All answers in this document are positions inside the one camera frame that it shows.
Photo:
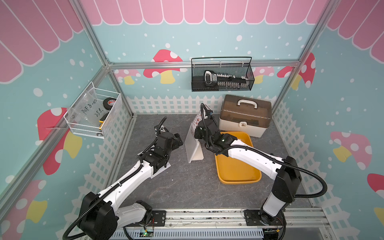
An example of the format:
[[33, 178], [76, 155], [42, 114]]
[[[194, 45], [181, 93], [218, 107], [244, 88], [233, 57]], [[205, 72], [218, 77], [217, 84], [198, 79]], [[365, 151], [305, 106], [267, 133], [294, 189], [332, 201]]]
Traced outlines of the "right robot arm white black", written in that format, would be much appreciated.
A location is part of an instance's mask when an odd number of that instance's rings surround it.
[[[297, 198], [312, 199], [323, 196], [328, 185], [319, 175], [300, 168], [297, 161], [287, 156], [276, 157], [257, 150], [231, 134], [221, 133], [215, 120], [213, 111], [205, 104], [200, 105], [201, 120], [195, 128], [194, 137], [204, 143], [205, 148], [215, 155], [223, 155], [242, 161], [274, 180], [273, 188], [258, 216], [264, 225], [269, 225], [278, 214]], [[302, 182], [301, 174], [306, 174], [318, 180], [322, 185], [319, 192], [314, 194], [298, 194], [297, 190]]]

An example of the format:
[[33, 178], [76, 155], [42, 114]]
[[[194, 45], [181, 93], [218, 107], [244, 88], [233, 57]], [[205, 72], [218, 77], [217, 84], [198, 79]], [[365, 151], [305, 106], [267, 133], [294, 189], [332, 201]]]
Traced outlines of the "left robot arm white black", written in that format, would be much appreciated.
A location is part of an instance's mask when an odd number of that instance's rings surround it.
[[120, 227], [150, 222], [152, 207], [143, 201], [137, 201], [125, 213], [119, 208], [141, 183], [169, 167], [171, 152], [183, 145], [179, 134], [173, 134], [164, 127], [165, 121], [163, 118], [155, 126], [154, 141], [137, 155], [138, 161], [126, 174], [98, 194], [90, 192], [83, 198], [79, 216], [65, 230], [64, 240], [84, 236], [92, 240], [108, 240]]

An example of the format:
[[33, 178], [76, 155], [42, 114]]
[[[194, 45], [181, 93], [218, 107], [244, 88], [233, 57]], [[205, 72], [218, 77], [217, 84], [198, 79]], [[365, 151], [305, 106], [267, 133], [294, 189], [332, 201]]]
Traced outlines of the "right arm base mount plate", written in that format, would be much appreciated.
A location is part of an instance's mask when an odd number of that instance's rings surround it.
[[244, 210], [244, 218], [247, 226], [282, 226], [284, 223], [282, 211], [271, 217], [262, 210]]

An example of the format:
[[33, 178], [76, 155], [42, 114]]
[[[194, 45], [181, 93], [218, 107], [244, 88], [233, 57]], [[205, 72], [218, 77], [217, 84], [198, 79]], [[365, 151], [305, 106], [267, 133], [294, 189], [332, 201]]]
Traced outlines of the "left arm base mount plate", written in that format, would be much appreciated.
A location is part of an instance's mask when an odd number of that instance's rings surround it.
[[149, 211], [141, 221], [129, 224], [127, 227], [164, 227], [166, 215], [167, 211]]

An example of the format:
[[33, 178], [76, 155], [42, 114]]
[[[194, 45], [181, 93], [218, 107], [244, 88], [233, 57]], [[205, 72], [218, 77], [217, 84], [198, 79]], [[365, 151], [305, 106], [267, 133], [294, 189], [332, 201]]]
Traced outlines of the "white acrylic menu holder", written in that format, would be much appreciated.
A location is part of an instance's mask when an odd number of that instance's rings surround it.
[[203, 150], [198, 139], [190, 132], [191, 125], [185, 140], [187, 160], [190, 164], [192, 161], [201, 161], [204, 159]]

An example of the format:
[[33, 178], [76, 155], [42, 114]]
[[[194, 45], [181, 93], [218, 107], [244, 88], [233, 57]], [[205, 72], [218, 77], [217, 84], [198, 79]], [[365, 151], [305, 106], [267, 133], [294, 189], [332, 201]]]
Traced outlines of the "pink dessert menu card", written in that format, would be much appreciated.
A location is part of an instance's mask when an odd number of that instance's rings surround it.
[[151, 150], [150, 156], [152, 157], [151, 166], [153, 167], [151, 179], [153, 179], [167, 168], [171, 156], [171, 150], [154, 147]]

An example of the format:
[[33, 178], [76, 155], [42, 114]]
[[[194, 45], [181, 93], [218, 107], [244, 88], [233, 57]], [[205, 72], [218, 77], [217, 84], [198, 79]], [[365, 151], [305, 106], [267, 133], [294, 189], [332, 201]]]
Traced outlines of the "food menu card with photos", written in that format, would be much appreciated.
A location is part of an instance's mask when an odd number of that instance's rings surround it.
[[198, 112], [195, 118], [193, 119], [191, 123], [191, 130], [190, 130], [193, 136], [195, 135], [196, 128], [198, 127], [198, 124], [202, 121], [202, 118], [203, 118], [202, 113]]

